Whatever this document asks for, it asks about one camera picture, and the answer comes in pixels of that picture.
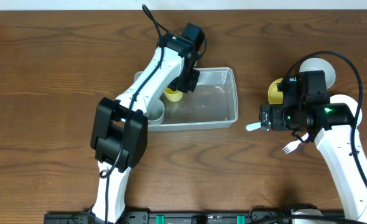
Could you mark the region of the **grey plastic bowl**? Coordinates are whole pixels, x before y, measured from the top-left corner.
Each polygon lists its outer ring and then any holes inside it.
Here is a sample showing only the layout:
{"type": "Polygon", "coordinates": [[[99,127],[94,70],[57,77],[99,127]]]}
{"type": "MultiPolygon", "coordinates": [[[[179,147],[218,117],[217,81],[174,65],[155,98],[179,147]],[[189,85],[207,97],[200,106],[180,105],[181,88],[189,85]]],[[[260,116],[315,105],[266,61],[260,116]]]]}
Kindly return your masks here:
{"type": "Polygon", "coordinates": [[[336,80],[336,72],[333,66],[328,61],[322,58],[309,58],[305,60],[299,68],[299,72],[309,72],[317,70],[324,71],[327,89],[332,87],[336,80]]]}

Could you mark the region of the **yellow plastic bowl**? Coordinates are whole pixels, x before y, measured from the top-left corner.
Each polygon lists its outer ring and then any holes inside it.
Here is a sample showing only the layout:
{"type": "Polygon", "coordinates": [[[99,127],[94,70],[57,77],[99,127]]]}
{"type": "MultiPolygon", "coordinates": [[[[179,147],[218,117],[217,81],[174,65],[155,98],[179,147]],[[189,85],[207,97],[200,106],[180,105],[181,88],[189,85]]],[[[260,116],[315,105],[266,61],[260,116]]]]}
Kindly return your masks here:
{"type": "Polygon", "coordinates": [[[282,78],[274,80],[268,88],[267,97],[270,105],[282,104],[283,103],[283,93],[278,91],[277,85],[282,81],[282,78]]]}

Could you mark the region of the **white plastic bowl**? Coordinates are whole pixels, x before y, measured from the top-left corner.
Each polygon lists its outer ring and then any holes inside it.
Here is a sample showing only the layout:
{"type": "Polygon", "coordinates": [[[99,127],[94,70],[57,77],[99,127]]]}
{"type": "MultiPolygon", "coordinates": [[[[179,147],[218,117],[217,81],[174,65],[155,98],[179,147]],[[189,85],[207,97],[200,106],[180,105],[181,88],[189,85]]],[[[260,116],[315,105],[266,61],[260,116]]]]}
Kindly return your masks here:
{"type": "Polygon", "coordinates": [[[333,95],[330,97],[330,102],[331,103],[344,103],[346,104],[353,117],[355,117],[356,115],[356,110],[357,110],[357,107],[358,107],[358,102],[353,99],[352,97],[348,96],[348,95],[342,95],[342,94],[338,94],[338,95],[333,95]]]}

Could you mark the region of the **yellow plastic cup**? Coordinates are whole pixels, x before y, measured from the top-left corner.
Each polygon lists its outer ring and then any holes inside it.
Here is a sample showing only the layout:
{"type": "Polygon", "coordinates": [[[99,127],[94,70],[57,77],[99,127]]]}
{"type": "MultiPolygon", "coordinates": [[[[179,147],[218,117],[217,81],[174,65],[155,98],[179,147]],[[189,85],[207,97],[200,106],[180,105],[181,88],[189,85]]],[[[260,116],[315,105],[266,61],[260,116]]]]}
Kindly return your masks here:
{"type": "Polygon", "coordinates": [[[179,102],[183,98],[183,93],[179,90],[171,90],[170,88],[166,88],[164,90],[164,95],[167,99],[173,103],[179,102]]]}

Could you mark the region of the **pink plastic fork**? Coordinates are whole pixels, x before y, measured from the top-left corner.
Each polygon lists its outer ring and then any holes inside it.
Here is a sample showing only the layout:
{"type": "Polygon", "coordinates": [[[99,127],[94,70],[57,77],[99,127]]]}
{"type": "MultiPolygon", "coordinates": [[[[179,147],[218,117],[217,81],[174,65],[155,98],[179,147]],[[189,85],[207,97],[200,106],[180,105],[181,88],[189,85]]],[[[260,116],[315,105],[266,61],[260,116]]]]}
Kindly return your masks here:
{"type": "Polygon", "coordinates": [[[296,140],[296,141],[292,141],[290,143],[288,143],[282,150],[284,153],[288,154],[291,153],[293,151],[295,151],[298,146],[303,143],[307,138],[308,138],[309,134],[305,133],[300,139],[296,140]]]}

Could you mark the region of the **clear plastic container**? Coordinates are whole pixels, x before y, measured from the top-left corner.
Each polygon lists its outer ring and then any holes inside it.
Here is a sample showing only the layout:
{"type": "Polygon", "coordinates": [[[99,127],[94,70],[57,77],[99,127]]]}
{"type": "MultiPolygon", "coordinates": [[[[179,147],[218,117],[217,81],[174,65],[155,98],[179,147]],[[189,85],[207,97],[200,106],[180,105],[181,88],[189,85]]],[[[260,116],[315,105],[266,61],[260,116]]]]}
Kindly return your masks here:
{"type": "Polygon", "coordinates": [[[163,122],[150,124],[149,131],[186,131],[228,128],[239,116],[235,76],[229,67],[199,68],[200,76],[194,92],[183,94],[171,102],[165,94],[163,122]]]}

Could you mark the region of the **mint green plastic spoon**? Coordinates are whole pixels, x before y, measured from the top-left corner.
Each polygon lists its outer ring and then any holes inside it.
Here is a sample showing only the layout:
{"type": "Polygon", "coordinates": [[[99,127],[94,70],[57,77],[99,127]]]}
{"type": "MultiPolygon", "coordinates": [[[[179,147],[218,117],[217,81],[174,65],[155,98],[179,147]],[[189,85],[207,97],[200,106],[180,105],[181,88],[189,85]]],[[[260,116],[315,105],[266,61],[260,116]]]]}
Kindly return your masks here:
{"type": "Polygon", "coordinates": [[[254,131],[257,129],[261,128],[261,123],[260,122],[256,122],[256,123],[250,123],[246,125],[246,130],[247,131],[254,131]]]}

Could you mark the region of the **grey plastic cup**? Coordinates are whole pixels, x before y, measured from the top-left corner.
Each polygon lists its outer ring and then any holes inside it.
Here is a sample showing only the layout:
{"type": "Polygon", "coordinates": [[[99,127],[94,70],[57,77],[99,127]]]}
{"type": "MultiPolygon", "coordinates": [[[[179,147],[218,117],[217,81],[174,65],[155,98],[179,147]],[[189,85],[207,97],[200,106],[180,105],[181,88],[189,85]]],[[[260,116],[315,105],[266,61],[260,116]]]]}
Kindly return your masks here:
{"type": "Polygon", "coordinates": [[[148,116],[150,125],[161,124],[164,120],[165,106],[161,100],[157,100],[151,108],[148,116]]]}

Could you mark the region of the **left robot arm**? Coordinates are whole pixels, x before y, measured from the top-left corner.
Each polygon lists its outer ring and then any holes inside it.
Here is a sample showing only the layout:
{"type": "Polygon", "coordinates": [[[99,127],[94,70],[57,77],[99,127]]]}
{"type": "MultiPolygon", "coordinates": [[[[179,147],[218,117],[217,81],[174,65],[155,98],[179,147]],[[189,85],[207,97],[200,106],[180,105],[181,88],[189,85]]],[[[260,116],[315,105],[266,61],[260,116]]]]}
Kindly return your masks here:
{"type": "Polygon", "coordinates": [[[96,107],[90,145],[100,169],[98,195],[90,223],[116,223],[125,210],[125,191],[131,169],[147,147],[149,114],[166,88],[194,91],[200,72],[205,33],[187,24],[181,34],[167,32],[141,76],[115,99],[103,98],[96,107]]]}

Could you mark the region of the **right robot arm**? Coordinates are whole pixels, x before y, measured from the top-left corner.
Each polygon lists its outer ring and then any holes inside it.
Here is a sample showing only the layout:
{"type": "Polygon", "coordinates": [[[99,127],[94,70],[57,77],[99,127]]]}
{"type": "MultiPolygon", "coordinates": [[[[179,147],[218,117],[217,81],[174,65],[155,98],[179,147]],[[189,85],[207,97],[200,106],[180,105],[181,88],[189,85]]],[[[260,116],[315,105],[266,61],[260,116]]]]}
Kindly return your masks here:
{"type": "Polygon", "coordinates": [[[335,72],[301,70],[277,83],[281,103],[262,105],[263,131],[291,131],[303,143],[313,142],[333,177],[347,220],[367,223],[367,158],[360,141],[359,103],[346,95],[330,96],[335,72]]]}

